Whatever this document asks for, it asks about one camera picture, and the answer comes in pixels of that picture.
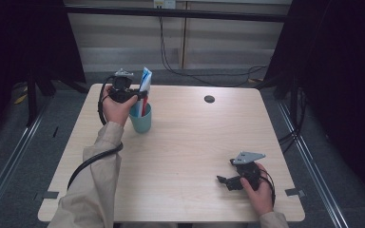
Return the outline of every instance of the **table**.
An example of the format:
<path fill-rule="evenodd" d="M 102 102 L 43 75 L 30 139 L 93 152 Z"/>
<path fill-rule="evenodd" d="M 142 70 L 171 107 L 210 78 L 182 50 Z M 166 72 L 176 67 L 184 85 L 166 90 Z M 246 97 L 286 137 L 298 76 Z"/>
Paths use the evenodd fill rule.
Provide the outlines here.
<path fill-rule="evenodd" d="M 50 221 L 67 182 L 82 162 L 85 146 L 102 127 L 97 114 L 101 85 L 93 85 L 49 186 L 58 199 L 44 199 L 38 218 Z M 214 103 L 204 97 L 211 95 Z M 152 127 L 136 133 L 125 125 L 123 158 L 114 219 L 127 221 L 248 222 L 258 220 L 244 191 L 228 191 L 216 176 L 237 176 L 229 162 L 241 151 L 266 155 L 259 160 L 272 176 L 275 210 L 288 221 L 304 211 L 259 91 L 252 88 L 153 85 L 149 100 Z"/>

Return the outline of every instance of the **beige sleeve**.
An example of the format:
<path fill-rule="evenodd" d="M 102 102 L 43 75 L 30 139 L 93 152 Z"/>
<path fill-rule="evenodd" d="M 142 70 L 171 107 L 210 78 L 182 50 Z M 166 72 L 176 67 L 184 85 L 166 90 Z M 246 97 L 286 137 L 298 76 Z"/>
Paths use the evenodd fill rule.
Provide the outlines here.
<path fill-rule="evenodd" d="M 123 128 L 109 122 L 99 131 L 96 143 L 85 148 L 83 160 L 116 148 L 121 143 Z M 82 170 L 59 201 L 48 227 L 113 227 L 116 156 L 96 161 Z"/>
<path fill-rule="evenodd" d="M 289 228 L 286 217 L 279 212 L 266 213 L 259 217 L 261 228 Z"/>

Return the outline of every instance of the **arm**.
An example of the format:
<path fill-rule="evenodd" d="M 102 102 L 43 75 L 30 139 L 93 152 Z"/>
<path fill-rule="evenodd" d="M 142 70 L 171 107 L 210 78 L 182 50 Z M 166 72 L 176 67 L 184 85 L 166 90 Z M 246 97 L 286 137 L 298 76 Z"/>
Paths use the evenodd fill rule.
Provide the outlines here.
<path fill-rule="evenodd" d="M 103 101 L 107 124 L 98 133 L 96 143 L 85 148 L 84 161 L 121 143 L 129 108 L 134 96 L 123 104 L 107 98 Z M 105 157 L 82 170 L 60 199 L 48 227 L 113 227 L 114 196 L 117 180 L 116 155 Z"/>
<path fill-rule="evenodd" d="M 265 168 L 257 163 L 259 169 Z M 274 212 L 272 205 L 271 189 L 265 180 L 261 180 L 259 189 L 254 191 L 247 179 L 241 178 L 241 185 L 247 192 L 248 198 L 259 216 L 260 226 L 262 228 L 288 228 L 286 217 L 279 212 Z"/>

